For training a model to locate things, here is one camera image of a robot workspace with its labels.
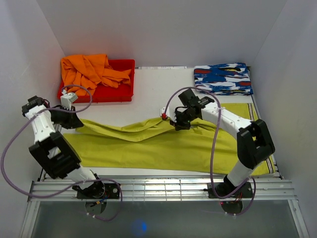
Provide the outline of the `yellow-green trousers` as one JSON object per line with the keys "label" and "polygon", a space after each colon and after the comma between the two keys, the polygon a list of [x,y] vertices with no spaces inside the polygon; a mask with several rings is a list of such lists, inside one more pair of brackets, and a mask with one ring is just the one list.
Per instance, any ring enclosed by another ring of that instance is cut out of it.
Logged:
{"label": "yellow-green trousers", "polygon": [[197,119],[176,131],[159,117],[163,103],[94,104],[79,114],[85,127],[64,134],[81,157],[96,168],[154,169],[219,174],[236,162],[237,143],[213,123]]}

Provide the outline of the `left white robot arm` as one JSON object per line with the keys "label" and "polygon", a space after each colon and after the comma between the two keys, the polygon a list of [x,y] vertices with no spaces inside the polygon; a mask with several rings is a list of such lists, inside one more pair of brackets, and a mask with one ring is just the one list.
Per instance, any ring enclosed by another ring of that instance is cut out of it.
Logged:
{"label": "left white robot arm", "polygon": [[96,173],[81,166],[75,149],[55,128],[56,124],[65,129],[83,127],[73,100],[71,96],[65,105],[51,108],[47,100],[34,96],[22,106],[22,114],[31,122],[35,137],[29,152],[51,178],[70,179],[75,182],[73,190],[89,198],[100,198],[105,193],[105,185]]}

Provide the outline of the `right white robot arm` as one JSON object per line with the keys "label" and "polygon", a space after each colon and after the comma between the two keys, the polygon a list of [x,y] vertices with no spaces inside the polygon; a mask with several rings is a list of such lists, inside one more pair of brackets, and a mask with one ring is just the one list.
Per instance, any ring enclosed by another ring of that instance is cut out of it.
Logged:
{"label": "right white robot arm", "polygon": [[169,106],[165,106],[161,110],[161,118],[169,119],[176,130],[189,130],[193,120],[202,119],[216,125],[215,135],[223,129],[236,140],[238,161],[223,182],[218,185],[211,184],[215,197],[235,197],[258,165],[275,152],[267,124],[262,119],[245,119],[230,112],[222,107],[218,98],[210,92],[199,98],[194,94],[193,87],[184,87],[174,95],[181,101],[182,111],[177,108],[171,111]]}

